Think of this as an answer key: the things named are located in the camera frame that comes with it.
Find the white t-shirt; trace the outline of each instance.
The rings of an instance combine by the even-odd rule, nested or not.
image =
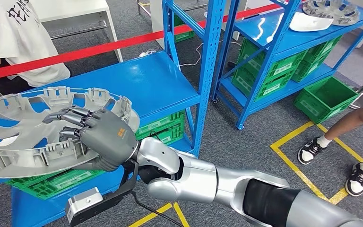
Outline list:
[[[0,58],[14,65],[54,55],[58,52],[29,0],[0,0]],[[61,63],[18,75],[40,87],[69,78],[70,72]]]

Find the yellow tape square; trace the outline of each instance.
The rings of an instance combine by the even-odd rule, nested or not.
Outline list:
[[[273,151],[279,155],[283,159],[283,161],[304,181],[304,183],[311,188],[311,190],[320,198],[329,201],[332,204],[339,203],[342,199],[344,199],[348,194],[343,187],[339,192],[337,192],[332,198],[328,199],[309,179],[304,175],[304,173],[301,172],[301,170],[279,149],[280,146],[297,136],[298,134],[305,131],[307,128],[313,126],[314,123],[308,122],[301,127],[297,128],[296,130],[292,131],[291,133],[285,135],[283,138],[279,139],[270,147],[273,149]],[[327,132],[328,130],[321,124],[317,124],[317,127],[320,128],[322,131]],[[351,149],[349,146],[347,146],[343,141],[341,141],[339,138],[334,139],[341,147],[343,147],[350,155],[355,157],[358,161],[363,162],[363,158],[359,156],[353,149]]]

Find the orange logo on robot hand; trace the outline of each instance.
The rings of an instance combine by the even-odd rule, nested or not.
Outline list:
[[[119,137],[122,137],[122,136],[123,136],[123,134],[124,134],[124,128],[120,128],[120,129],[119,129],[119,132],[118,132],[118,136],[119,136]]]

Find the blue metal shelf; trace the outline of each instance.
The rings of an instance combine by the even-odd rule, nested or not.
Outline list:
[[[258,47],[265,46],[272,41],[284,11],[281,9],[237,22],[235,30]],[[363,26],[363,8],[359,7],[359,11],[360,20],[350,26],[331,25],[326,30],[315,32],[296,32],[287,29],[283,39],[279,42],[280,46],[273,60],[284,59]]]
[[[190,141],[185,135],[182,140],[171,146],[198,156],[222,25],[222,20],[219,18],[223,16],[225,1],[209,1],[205,29],[201,28],[183,10],[180,10],[173,0],[162,0],[162,5],[164,9],[164,52],[125,61],[49,86],[98,87],[126,96],[133,102],[132,108],[139,114],[141,126],[186,109],[193,141]],[[174,45],[174,14],[190,25],[203,39],[198,90],[191,86],[179,69]],[[192,117],[190,110],[193,105],[197,107],[195,118]],[[102,194],[114,191],[119,186],[122,174],[123,169],[102,174],[46,201],[13,189],[12,226],[33,227],[52,222],[64,215],[68,198],[93,187],[98,187]]]
[[[264,81],[270,67],[274,62],[294,55],[296,53],[305,51],[313,46],[324,43],[328,40],[336,38],[356,28],[363,26],[363,8],[358,7],[360,11],[360,20],[351,26],[336,26],[331,25],[328,29],[316,32],[295,32],[289,29],[290,23],[296,12],[302,12],[302,5],[300,0],[290,0],[287,4],[281,3],[278,0],[273,2],[281,5],[282,9],[258,15],[241,22],[235,22],[239,0],[231,0],[229,17],[226,23],[225,35],[223,46],[218,61],[215,86],[211,92],[212,101],[216,102],[219,99],[224,101],[228,107],[239,117],[236,127],[240,130],[244,128],[244,121],[247,117],[288,96],[300,89],[317,82],[318,80],[333,74],[343,61],[348,57],[354,47],[363,38],[363,31],[356,41],[347,49],[340,60],[331,68],[327,65],[322,65],[318,70],[308,75],[300,83],[290,81],[285,88],[263,97],[255,102],[255,97],[259,92],[259,88]],[[234,31],[239,31],[243,36],[253,42],[259,47],[259,50],[254,54],[240,62],[234,69],[223,75],[229,44]],[[253,89],[248,96],[240,92],[232,83],[229,77],[237,68],[247,63],[250,59],[255,57],[261,51],[265,51],[265,59],[261,65],[259,73],[255,79]],[[231,96],[243,107],[239,112],[226,97],[220,92],[220,87],[223,86]]]
[[[192,153],[191,142],[187,136],[170,145],[171,147]],[[12,188],[12,226],[40,227],[65,216],[65,204],[73,195],[98,187],[102,194],[118,189],[123,168],[115,172],[99,175],[85,183],[75,186],[48,200],[40,200],[28,193]]]
[[[318,69],[316,69],[314,72],[312,72],[310,75],[306,76],[305,79],[303,79],[300,83],[296,83],[292,80],[290,80],[286,87],[269,94],[267,98],[263,98],[258,100],[257,102],[254,102],[252,105],[250,105],[249,113],[254,113],[262,108],[267,107],[268,105],[279,101],[282,98],[285,98],[302,88],[313,84],[314,82],[321,80],[327,76],[330,76],[333,73],[333,70],[331,67],[329,67],[326,64],[322,64]],[[221,85],[226,88],[226,90],[235,98],[235,100],[242,106],[244,106],[247,102],[247,97],[238,89],[236,88],[232,82],[232,77],[227,77],[221,81]]]

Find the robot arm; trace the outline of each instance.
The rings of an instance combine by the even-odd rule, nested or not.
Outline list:
[[[69,199],[66,213],[72,226],[117,205],[126,194],[133,194],[139,174],[155,198],[216,202],[259,227],[363,227],[362,220],[315,195],[290,189],[280,177],[218,167],[154,138],[137,141],[128,125],[110,111],[71,107],[50,114],[43,122],[54,120],[81,126],[82,129],[64,128],[60,137],[80,139],[100,154],[78,169],[124,168],[117,191],[103,197],[94,188]]]

